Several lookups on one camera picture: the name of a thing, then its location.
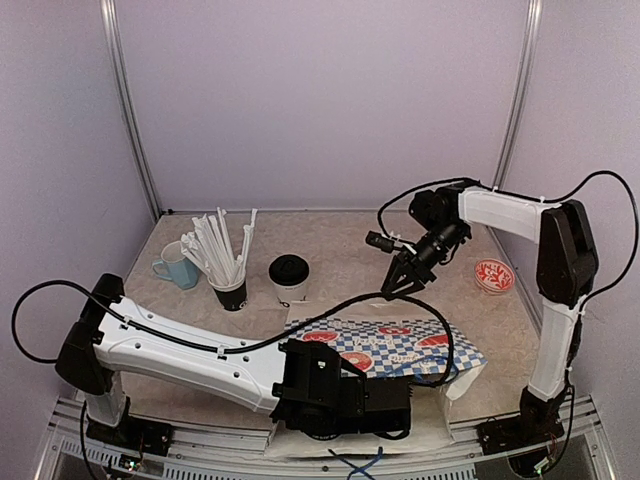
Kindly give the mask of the checkered paper takeout bag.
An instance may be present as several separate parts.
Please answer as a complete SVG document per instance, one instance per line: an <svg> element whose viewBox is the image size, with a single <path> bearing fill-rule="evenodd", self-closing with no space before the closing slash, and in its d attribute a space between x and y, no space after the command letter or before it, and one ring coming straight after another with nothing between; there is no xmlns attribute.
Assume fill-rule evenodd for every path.
<svg viewBox="0 0 640 480"><path fill-rule="evenodd" d="M401 440L372 434L313 440L279 426L265 456L270 459L342 455L412 454L453 444L449 411L484 369L484 355L457 328L443 329L431 313L413 304L362 303L319 320L295 333L300 340L323 341L370 379L404 377L415 381L411 430Z"/></svg>

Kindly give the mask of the black plastic cup lid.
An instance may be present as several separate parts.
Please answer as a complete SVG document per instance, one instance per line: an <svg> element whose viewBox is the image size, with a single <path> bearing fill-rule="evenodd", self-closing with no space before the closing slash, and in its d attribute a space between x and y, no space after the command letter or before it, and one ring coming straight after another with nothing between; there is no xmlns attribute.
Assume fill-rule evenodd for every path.
<svg viewBox="0 0 640 480"><path fill-rule="evenodd" d="M302 257L295 254L285 254L271 262L268 273L274 284L289 287L306 281L310 275L310 267Z"/></svg>

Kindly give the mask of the white paper coffee cup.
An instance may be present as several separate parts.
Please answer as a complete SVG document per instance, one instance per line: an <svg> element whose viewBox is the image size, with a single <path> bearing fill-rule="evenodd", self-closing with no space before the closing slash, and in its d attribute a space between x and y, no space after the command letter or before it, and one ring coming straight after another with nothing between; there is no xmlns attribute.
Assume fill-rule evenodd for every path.
<svg viewBox="0 0 640 480"><path fill-rule="evenodd" d="M301 282L295 285L274 284L276 298L278 302L286 308L289 308L292 302L305 301L307 297L307 282Z"/></svg>

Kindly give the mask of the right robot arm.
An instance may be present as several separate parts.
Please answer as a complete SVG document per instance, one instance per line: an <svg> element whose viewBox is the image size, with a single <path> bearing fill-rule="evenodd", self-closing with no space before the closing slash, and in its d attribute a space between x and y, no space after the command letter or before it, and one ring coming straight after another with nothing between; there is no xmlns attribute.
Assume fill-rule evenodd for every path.
<svg viewBox="0 0 640 480"><path fill-rule="evenodd" d="M592 291L599 267L584 205L500 193L469 178L429 182L410 192L409 214L426 232L394 254L381 287L386 295L408 295L434 281L434 267L470 239L474 224L520 236L537 247L541 339L519 414L511 423L512 436L531 444L551 431L571 389L570 369L581 341L580 305Z"/></svg>

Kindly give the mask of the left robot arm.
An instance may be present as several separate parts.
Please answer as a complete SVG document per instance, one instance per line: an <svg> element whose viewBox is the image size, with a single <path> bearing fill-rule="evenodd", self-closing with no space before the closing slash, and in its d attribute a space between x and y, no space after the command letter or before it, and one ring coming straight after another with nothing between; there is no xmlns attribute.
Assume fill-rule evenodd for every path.
<svg viewBox="0 0 640 480"><path fill-rule="evenodd" d="M123 372L211 393L320 440L402 439L411 429L406 378L368 378L323 342L260 346L167 319L127 298L122 278L109 273L89 291L55 370L86 394L90 418L121 445L140 434Z"/></svg>

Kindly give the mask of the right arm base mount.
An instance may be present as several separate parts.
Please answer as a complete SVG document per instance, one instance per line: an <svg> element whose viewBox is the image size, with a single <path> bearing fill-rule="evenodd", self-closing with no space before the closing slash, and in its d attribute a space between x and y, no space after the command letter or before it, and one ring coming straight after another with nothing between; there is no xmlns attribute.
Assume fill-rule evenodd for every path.
<svg viewBox="0 0 640 480"><path fill-rule="evenodd" d="M547 401L525 387L516 416L487 420L475 427L484 455L520 449L562 437L565 433L559 417L568 388Z"/></svg>

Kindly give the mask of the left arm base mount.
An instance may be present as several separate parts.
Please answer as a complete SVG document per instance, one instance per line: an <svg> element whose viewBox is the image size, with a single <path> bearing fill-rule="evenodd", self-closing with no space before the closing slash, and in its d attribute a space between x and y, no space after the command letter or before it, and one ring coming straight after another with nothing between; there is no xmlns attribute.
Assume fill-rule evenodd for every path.
<svg viewBox="0 0 640 480"><path fill-rule="evenodd" d="M115 426L89 419L86 435L108 445L135 450L140 454L166 457L173 437L173 427L164 422L130 415L131 399L126 397L123 417Z"/></svg>

